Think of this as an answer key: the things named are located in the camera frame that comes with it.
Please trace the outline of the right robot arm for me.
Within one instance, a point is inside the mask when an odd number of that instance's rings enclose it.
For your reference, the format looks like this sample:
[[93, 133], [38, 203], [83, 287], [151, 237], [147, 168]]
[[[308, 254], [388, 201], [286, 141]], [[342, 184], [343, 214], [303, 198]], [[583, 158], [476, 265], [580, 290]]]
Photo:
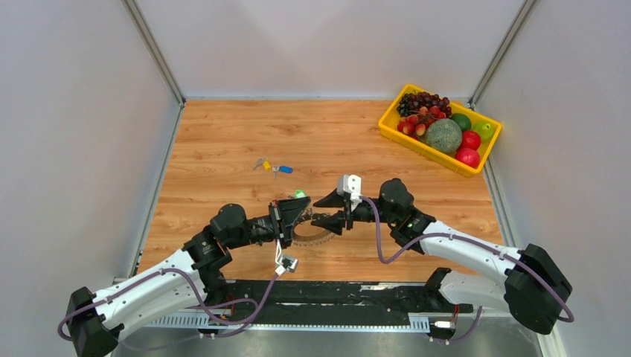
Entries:
[[438, 268], [428, 279], [425, 300], [434, 310], [471, 304], [507, 312], [529, 330], [548, 335], [558, 321], [572, 323], [567, 305], [572, 286], [551, 255], [528, 244], [519, 249], [460, 232], [414, 205], [414, 196], [398, 179], [385, 181], [376, 198], [364, 196], [362, 180], [344, 175], [317, 208], [337, 208], [312, 224], [336, 235], [357, 222], [376, 225], [378, 258], [394, 262], [405, 251], [441, 257], [473, 270], [473, 275]]

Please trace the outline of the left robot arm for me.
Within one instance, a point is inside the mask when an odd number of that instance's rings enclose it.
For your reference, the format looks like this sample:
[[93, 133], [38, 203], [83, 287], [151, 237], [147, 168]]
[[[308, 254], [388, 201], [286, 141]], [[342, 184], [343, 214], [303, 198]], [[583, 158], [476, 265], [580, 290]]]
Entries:
[[270, 282], [275, 283], [298, 264], [282, 250], [290, 247], [294, 227], [310, 203], [308, 196], [274, 200], [267, 215], [255, 218], [248, 218], [241, 205], [224, 205], [198, 234], [152, 268], [96, 292], [86, 287], [73, 292], [58, 335], [74, 345], [78, 356], [107, 356], [145, 324], [180, 309], [201, 309], [221, 324], [212, 311], [228, 297], [221, 269], [232, 261], [231, 251], [274, 243]]

